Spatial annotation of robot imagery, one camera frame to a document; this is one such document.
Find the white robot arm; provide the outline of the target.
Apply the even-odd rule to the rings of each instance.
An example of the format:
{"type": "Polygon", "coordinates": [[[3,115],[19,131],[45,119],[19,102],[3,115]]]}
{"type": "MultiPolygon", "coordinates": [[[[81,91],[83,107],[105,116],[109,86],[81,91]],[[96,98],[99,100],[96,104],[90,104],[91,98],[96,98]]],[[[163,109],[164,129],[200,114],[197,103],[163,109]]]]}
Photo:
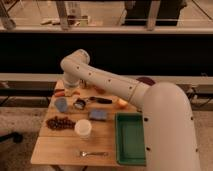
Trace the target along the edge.
{"type": "Polygon", "coordinates": [[[149,86],[89,62],[83,49],[64,57],[60,63],[64,84],[73,87],[85,80],[142,111],[146,171],[201,171],[193,112],[179,86],[169,82],[149,86]]]}

